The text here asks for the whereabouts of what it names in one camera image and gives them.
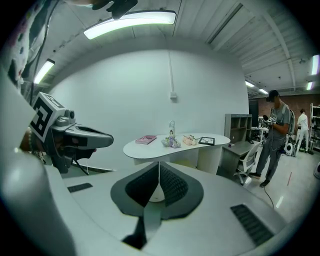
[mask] office chair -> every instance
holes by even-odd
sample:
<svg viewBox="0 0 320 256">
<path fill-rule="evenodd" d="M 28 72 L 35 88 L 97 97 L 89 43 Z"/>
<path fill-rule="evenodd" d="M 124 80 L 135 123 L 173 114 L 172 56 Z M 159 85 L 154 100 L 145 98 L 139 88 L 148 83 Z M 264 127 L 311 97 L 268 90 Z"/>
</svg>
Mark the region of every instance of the office chair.
<svg viewBox="0 0 320 256">
<path fill-rule="evenodd" d="M 242 186 L 244 185 L 244 180 L 241 175 L 249 175 L 252 166 L 256 164 L 257 151 L 262 143 L 263 141 L 260 141 L 259 143 L 255 144 L 246 154 L 245 158 L 239 160 L 238 166 L 236 168 L 236 173 L 233 174 L 233 176 L 239 176 Z"/>
</svg>

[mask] man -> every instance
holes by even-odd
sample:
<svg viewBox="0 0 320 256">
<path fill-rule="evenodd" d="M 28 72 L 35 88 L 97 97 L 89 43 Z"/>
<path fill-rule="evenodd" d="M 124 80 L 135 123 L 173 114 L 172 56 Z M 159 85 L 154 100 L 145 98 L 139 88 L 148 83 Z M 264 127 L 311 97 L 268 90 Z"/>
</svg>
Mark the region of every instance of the man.
<svg viewBox="0 0 320 256">
<path fill-rule="evenodd" d="M 280 99 L 280 95 L 276 90 L 270 91 L 269 97 L 266 98 L 266 100 L 274 103 L 270 117 L 275 118 L 276 123 L 269 125 L 268 138 L 263 145 L 256 172 L 250 173 L 250 177 L 260 179 L 261 173 L 270 156 L 270 163 L 265 175 L 265 181 L 260 184 L 260 187 L 262 188 L 269 184 L 276 172 L 281 156 L 280 149 L 286 142 L 286 134 L 288 132 L 291 116 L 289 107 Z"/>
<path fill-rule="evenodd" d="M 298 147 L 296 149 L 296 152 L 299 152 L 300 146 L 301 146 L 301 142 L 305 137 L 305 152 L 308 152 L 308 146 L 309 146 L 309 127 L 308 127 L 308 117 L 305 114 L 305 110 L 302 108 L 300 110 L 301 115 L 298 118 L 298 126 L 301 126 L 301 130 L 300 130 L 300 136 L 299 138 L 297 137 L 297 139 L 299 139 L 299 143 L 298 143 Z"/>
</svg>

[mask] black shoe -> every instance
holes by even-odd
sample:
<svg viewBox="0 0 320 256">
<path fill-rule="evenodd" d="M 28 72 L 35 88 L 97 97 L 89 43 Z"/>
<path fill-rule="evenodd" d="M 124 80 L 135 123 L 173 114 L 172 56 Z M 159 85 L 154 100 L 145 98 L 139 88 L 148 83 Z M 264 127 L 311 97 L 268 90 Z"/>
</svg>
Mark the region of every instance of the black shoe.
<svg viewBox="0 0 320 256">
<path fill-rule="evenodd" d="M 261 188 L 264 188 L 266 185 L 269 184 L 269 182 L 270 182 L 270 180 L 265 180 L 264 182 L 262 182 L 262 183 L 260 184 L 260 187 L 261 187 Z"/>
<path fill-rule="evenodd" d="M 259 175 L 258 173 L 256 173 L 256 172 L 251 172 L 250 174 L 249 174 L 249 176 L 250 177 L 252 177 L 252 178 L 256 178 L 256 179 L 260 179 L 260 177 L 261 177 L 261 174 Z"/>
</svg>

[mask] pink book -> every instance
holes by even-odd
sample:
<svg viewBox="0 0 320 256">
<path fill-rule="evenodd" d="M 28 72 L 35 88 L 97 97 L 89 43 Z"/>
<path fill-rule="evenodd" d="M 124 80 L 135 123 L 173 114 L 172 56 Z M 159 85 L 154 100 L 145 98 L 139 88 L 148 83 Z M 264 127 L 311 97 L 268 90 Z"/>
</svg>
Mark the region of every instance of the pink book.
<svg viewBox="0 0 320 256">
<path fill-rule="evenodd" d="M 157 136 L 153 136 L 153 135 L 146 135 L 146 136 L 143 136 L 139 139 L 137 139 L 135 141 L 135 143 L 138 143 L 138 144 L 149 144 L 150 142 L 154 141 L 155 139 L 157 138 Z"/>
</svg>

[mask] metal rack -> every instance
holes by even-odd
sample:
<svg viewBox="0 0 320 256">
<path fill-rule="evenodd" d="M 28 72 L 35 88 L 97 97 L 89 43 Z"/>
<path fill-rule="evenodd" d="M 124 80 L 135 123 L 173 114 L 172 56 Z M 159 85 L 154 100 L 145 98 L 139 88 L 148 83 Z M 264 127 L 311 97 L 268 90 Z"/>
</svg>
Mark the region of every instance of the metal rack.
<svg viewBox="0 0 320 256">
<path fill-rule="evenodd" d="M 312 148 L 310 150 L 320 151 L 320 106 L 310 104 L 310 129 L 309 141 Z"/>
</svg>

